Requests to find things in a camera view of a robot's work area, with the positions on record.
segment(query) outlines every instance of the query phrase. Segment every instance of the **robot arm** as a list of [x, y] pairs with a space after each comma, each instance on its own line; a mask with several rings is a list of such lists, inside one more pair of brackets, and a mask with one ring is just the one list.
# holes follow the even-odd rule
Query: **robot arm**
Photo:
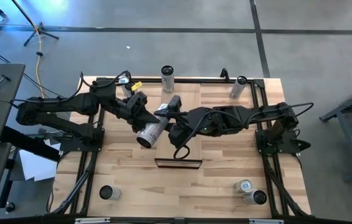
[[168, 108], [155, 111], [157, 116], [174, 118], [176, 123], [169, 123], [165, 130], [169, 132], [169, 140], [176, 147], [174, 159], [178, 151], [186, 147], [186, 143], [197, 134], [218, 137], [224, 134], [236, 134], [242, 129], [248, 129], [250, 124], [276, 120], [273, 128], [266, 134], [266, 143], [272, 144], [280, 140], [284, 131], [296, 128], [297, 116], [292, 107], [286, 103], [259, 108], [243, 106], [217, 106], [213, 108], [199, 107], [188, 112], [179, 112], [181, 100], [175, 96], [169, 102]]
[[71, 133], [83, 141], [94, 139], [92, 124], [76, 124], [61, 119], [54, 112], [74, 111], [82, 115], [95, 115], [99, 106], [127, 121], [136, 133], [147, 123], [159, 123], [159, 120], [145, 108], [147, 97], [138, 92], [130, 98], [121, 100], [116, 97], [116, 84], [111, 79], [101, 79], [90, 85], [88, 93], [80, 93], [70, 98], [29, 98], [19, 105], [16, 121], [22, 125], [43, 124]]

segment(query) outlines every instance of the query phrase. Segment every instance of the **light stand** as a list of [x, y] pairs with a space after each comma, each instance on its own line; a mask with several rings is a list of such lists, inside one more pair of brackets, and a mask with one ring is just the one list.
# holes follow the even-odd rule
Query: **light stand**
[[[33, 27], [33, 22], [31, 21], [29, 16], [26, 14], [26, 12], [22, 9], [22, 7], [18, 4], [18, 2], [16, 2], [16, 0], [12, 0], [12, 2], [15, 4], [15, 6], [20, 10], [20, 12], [24, 15], [24, 17], [27, 19], [27, 21]], [[52, 37], [52, 38], [55, 38], [57, 40], [59, 39], [59, 37], [57, 37], [56, 35], [52, 35], [46, 31], [43, 31], [42, 29], [43, 29], [43, 23], [39, 22], [39, 25], [37, 25], [37, 30], [39, 31], [39, 34], [45, 34], [45, 35]], [[31, 36], [25, 41], [25, 43], [24, 43], [25, 47], [26, 47], [27, 43], [29, 43], [29, 41], [31, 41], [31, 39], [34, 37], [35, 34], [36, 34], [36, 30], [34, 30], [33, 33], [31, 34]]]

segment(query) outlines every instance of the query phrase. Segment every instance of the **sticker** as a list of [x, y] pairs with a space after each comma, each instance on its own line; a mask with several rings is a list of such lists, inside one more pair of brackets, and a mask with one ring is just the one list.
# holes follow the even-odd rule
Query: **sticker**
[[143, 86], [143, 83], [142, 83], [142, 82], [138, 82], [138, 83], [136, 83], [135, 85], [133, 85], [133, 86], [131, 87], [131, 90], [132, 90], [132, 91], [135, 91], [136, 89], [138, 89], [138, 88], [141, 87], [141, 86]]

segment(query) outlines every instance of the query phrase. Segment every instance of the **wooden table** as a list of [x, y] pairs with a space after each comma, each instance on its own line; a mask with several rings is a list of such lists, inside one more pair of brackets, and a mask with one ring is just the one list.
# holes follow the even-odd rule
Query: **wooden table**
[[[86, 77], [91, 83], [97, 77]], [[246, 86], [238, 100], [229, 98], [231, 84], [176, 83], [174, 94], [181, 96], [181, 111], [198, 106], [242, 105], [253, 107], [251, 90]], [[265, 79], [269, 105], [285, 101], [281, 81]], [[144, 83], [139, 89], [148, 96], [147, 109], [153, 112], [161, 102], [171, 98], [161, 91], [160, 83]], [[83, 86], [81, 92], [88, 91]], [[120, 88], [117, 97], [123, 98]], [[70, 120], [86, 123], [88, 117], [72, 113]], [[200, 169], [157, 168], [154, 158], [156, 148], [145, 149], [136, 141], [136, 134], [125, 121], [105, 114], [105, 139], [98, 154], [88, 216], [102, 217], [194, 217], [194, 218], [270, 218], [268, 201], [264, 205], [247, 206], [232, 185], [249, 179], [254, 188], [267, 192], [261, 156], [254, 139], [256, 125], [235, 135], [209, 138], [199, 136], [190, 141], [193, 148], [201, 148], [203, 163]], [[157, 148], [166, 146], [167, 133], [161, 135]], [[69, 194], [74, 186], [79, 152], [69, 153], [59, 164], [54, 182], [52, 210]], [[280, 154], [279, 160], [285, 188], [303, 211], [310, 213], [300, 165], [296, 158]], [[119, 201], [103, 200], [98, 192], [104, 185], [121, 189]], [[79, 197], [82, 206], [85, 186]], [[281, 212], [279, 194], [274, 186], [277, 208]]]

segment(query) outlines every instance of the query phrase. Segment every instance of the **gray floor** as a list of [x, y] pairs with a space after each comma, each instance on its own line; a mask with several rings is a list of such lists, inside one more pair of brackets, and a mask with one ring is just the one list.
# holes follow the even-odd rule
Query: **gray floor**
[[[19, 1], [35, 22], [50, 26], [253, 28], [248, 0], [50, 0]], [[256, 0], [263, 29], [352, 29], [352, 0]], [[10, 1], [0, 1], [7, 24], [27, 21]], [[0, 32], [0, 54], [27, 65], [35, 77], [38, 41], [27, 47], [29, 32]], [[45, 55], [42, 83], [61, 95], [76, 88], [78, 73], [115, 75], [128, 69], [133, 75], [157, 75], [170, 64], [180, 76], [219, 75], [226, 67], [232, 76], [263, 77], [254, 34], [54, 33], [43, 36]], [[312, 213], [322, 218], [352, 220], [352, 183], [342, 174], [352, 172], [349, 152], [336, 120], [323, 124], [318, 117], [352, 94], [352, 35], [264, 35], [272, 78], [281, 78], [287, 103], [314, 102], [302, 115], [301, 139], [312, 143], [302, 153], [303, 175]], [[22, 81], [17, 95], [39, 95]], [[14, 121], [8, 125], [23, 133]], [[19, 182], [11, 191], [17, 210], [0, 218], [44, 213], [50, 180]]]

